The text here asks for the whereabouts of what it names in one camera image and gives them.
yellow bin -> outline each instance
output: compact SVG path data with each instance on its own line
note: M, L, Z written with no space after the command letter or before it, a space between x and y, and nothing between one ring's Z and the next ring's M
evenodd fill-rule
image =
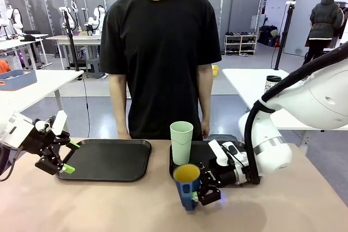
M213 77L218 76L219 68L217 65L212 65L213 68Z

jacket hood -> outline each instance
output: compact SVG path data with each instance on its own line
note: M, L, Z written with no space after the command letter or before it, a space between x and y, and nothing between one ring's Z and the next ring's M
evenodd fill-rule
M321 0L321 4L323 5L330 5L334 3L334 0Z

shoe rack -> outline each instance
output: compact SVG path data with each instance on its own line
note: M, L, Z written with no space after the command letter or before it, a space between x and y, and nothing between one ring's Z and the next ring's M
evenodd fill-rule
M225 35L223 51L225 55L255 54L256 42L257 35Z

black tray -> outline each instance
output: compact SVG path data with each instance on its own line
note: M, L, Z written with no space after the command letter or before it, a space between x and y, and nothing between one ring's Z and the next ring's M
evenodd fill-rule
M189 163L197 164L198 162L202 162L205 167L208 167L208 163L210 159L216 158L214 152L210 148L209 141L193 141L191 143L191 152L190 152L190 160ZM217 141L220 145L225 143L226 141ZM243 143L239 141L231 141L240 152L244 152ZM169 174L173 177L174 170L178 167L173 162L172 156L172 146L169 148Z
M78 143L67 164L72 174L59 173L63 180L132 182L147 170L151 144L143 140L90 139Z

black pants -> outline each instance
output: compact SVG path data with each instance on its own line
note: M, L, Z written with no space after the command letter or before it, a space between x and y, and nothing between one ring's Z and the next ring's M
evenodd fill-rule
M328 47L331 40L310 40L309 41L309 51L307 57L304 59L303 65L310 62L312 59L321 56L321 52L324 48Z

